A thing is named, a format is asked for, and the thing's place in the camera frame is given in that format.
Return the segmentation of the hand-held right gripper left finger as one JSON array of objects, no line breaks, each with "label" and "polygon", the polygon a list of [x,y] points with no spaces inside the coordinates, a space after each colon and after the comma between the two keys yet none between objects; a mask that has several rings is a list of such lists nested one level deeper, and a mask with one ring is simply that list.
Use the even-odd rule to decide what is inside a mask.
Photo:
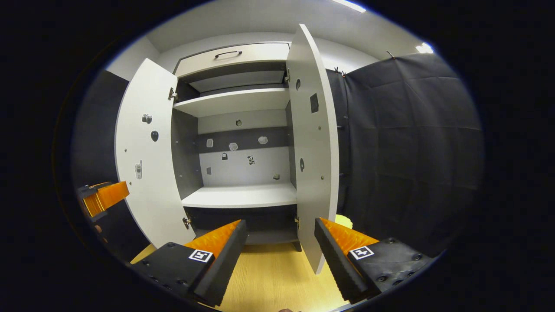
[{"label": "hand-held right gripper left finger", "polygon": [[239,219],[186,244],[168,242],[131,268],[178,298],[220,306],[246,239]]}]

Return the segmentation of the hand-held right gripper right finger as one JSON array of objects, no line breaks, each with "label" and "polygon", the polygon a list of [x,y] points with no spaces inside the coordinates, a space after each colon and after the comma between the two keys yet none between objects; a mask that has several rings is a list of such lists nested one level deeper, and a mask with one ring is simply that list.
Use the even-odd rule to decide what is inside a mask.
[{"label": "hand-held right gripper right finger", "polygon": [[390,292],[434,261],[397,238],[377,240],[324,218],[315,220],[314,235],[341,296],[351,304]]}]

